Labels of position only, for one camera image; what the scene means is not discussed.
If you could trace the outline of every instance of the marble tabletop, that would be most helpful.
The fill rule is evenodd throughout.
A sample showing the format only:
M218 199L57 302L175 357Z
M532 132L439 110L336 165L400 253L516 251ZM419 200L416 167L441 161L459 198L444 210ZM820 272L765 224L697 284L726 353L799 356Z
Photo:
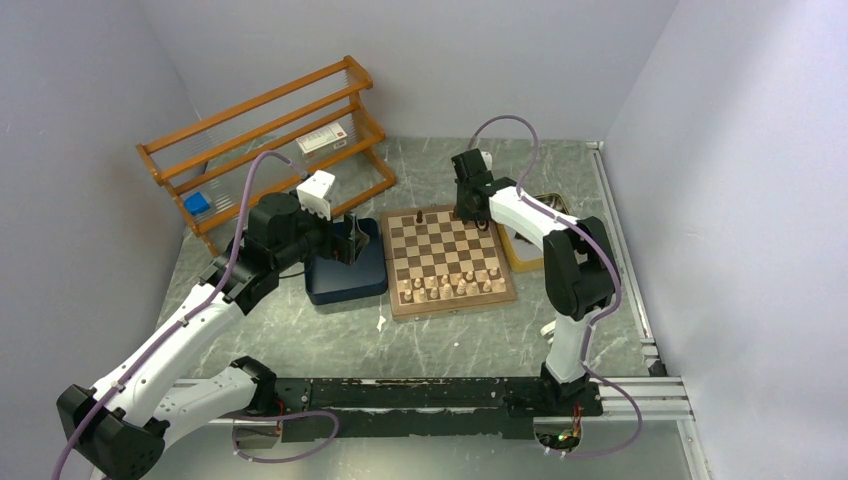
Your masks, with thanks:
M450 157L462 152L458 138L389 138L378 154L397 174L397 184L355 211L379 218L383 210L450 204L455 199ZM480 141L494 157L496 177L517 179L530 159L523 140ZM531 194L560 193L578 217L598 216L608 225L609 211L597 167L583 142L543 141L540 157L525 189ZM380 181L364 158L330 169L340 181L343 199ZM233 235L231 222L216 231L216 244ZM202 241L186 231L159 322L182 303L211 255ZM617 259L622 273L625 267ZM288 272L300 271L295 265ZM522 376L539 373L550 347L539 329L553 320L542 271L513 273L518 300L511 305L453 315L423 316L396 323L388 294L338 304L314 306L303 277L280 281L240 323L232 325L202 353L186 378L208 378L230 361L250 355L281 377L456 377ZM600 322L590 351L590 365L608 376L647 375L632 299L625 291L622 307ZM386 321L378 329L380 317Z

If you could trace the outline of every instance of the chessboard border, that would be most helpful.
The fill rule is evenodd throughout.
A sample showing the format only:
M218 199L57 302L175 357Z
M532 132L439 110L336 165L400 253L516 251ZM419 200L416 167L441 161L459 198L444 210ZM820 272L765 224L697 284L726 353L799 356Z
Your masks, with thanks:
M506 256L504 255L503 244L501 243L500 236L498 235L498 229L495 228L496 224L494 222L490 222L488 232L492 236L492 240L495 243L495 255L497 256L498 263L500 264L499 270L501 276L504 278L504 280L506 280L506 291L488 294L481 293L479 295L474 295L473 297L454 297L449 300L438 300L437 303L428 302L418 304L401 304L397 292L398 280L397 272L394 268L394 252L391 248L391 230L389 228L389 217L416 215L419 210L426 215L428 213L453 211L453 205L434 205L431 207L423 208L401 208L398 210L384 211L380 214L380 233L383 237L383 247L387 249L385 250L386 270L389 274L389 299L392 305L393 320L407 320L417 316L438 315L442 313L449 313L460 310L473 310L482 307L492 307L512 303L516 300L517 295L515 292L515 284L512 281L509 263L507 262ZM473 304L468 304L469 298L473 298L478 301L485 298L485 301L479 301Z

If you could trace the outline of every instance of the wooden chessboard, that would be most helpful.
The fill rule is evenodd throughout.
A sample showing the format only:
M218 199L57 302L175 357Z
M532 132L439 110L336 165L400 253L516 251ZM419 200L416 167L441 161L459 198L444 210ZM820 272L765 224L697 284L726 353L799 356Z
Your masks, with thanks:
M442 205L381 215L395 320L515 301L497 228L479 230L452 212Z

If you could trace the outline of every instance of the blue object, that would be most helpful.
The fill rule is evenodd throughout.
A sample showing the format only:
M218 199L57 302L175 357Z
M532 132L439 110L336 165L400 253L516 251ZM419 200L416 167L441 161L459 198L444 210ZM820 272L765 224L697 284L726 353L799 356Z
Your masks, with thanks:
M312 266L306 271L304 281L306 294L313 305L372 297L388 290L389 278L380 226L373 218L363 218L359 220L359 228L371 238L353 265L320 257L312 258ZM343 234L344 223L333 224L333 229L337 234Z
M211 208L209 206L209 200L206 198L206 195L201 192L189 195L188 198L183 201L183 204L185 204L188 213L192 215L200 215L201 213Z

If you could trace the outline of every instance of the wooden dish rack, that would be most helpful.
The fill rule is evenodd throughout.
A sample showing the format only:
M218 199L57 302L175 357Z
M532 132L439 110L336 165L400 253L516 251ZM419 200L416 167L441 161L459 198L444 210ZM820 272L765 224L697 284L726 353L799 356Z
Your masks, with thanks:
M223 124L224 122L230 122L234 119L238 121L239 117L242 117L257 107L266 105L269 102L280 99L292 92L301 90L304 87L310 86L316 82L320 82L322 79L339 73L343 73L347 76L347 86L344 88L335 89L332 93L296 110L276 117L273 120L265 122L259 126L250 128L244 133L233 135L232 138L217 142L217 144L213 147L204 149L200 153L193 154L170 167L161 169L157 162L153 159L153 155L156 152L162 151L163 149L173 145L178 145L180 142L187 141L198 134L202 134L213 127ZM238 167L248 164L264 150L275 150L280 148L295 141L303 135L313 132L314 130L330 123L336 122L346 115L350 115L352 118L355 130L355 136L353 138L356 141L349 142L346 147L333 152L326 158L320 159L315 163L308 164L306 166L307 170L309 172L324 170L342 162L343 160L351 158L355 154L362 153L368 159L369 163L380 173L383 180L359 193L350 200L337 205L333 208L333 215L340 215L341 213L362 204L395 184L396 179L394 172L381 158L377 156L374 151L374 145L381 142L386 137L386 134L383 131L383 128L365 109L359 95L361 90L370 89L372 86L373 82L368 72L352 57L345 56L344 59L337 63L310 73L309 75L299 78L293 82L277 87L239 105L228 108L193 125L180 129L169 135L165 135L158 140L154 140L147 144L139 144L136 146L136 149L156 183L164 187L174 199L174 203L176 203L177 208L180 210L183 218L185 218L186 224L189 226L191 231L194 235L200 237L209 248L212 255L216 256L219 252L210 240L209 232L238 215L238 204L236 203L235 205L231 205L228 208L215 212L214 215L198 220L186 209L183 202L183 195L192 191L197 191L198 187L207 184L222 175L230 173ZM309 121L309 123L295 128L294 130L291 130L279 137L265 140L269 138L269 134L272 132L278 131L286 125L297 122L298 120L301 120L302 123L309 119L308 116L310 114L315 114L319 111L319 114L323 113L323 111L328 107L334 107L333 104L336 103L343 106L318 119ZM261 144L255 146L255 148L252 147L252 145L259 143ZM245 145L251 145L251 147L247 147L245 153L237 155L234 158L229 158L220 165L215 165L214 167L210 166L205 172L200 173L199 175L191 176L192 172L196 172L198 169L203 168L210 161ZM189 178L183 181L178 177ZM250 206L252 207L256 205L263 195L289 189L299 182L300 178L297 175L292 175L289 178L281 180L279 183L276 183L270 188L255 192L250 198Z

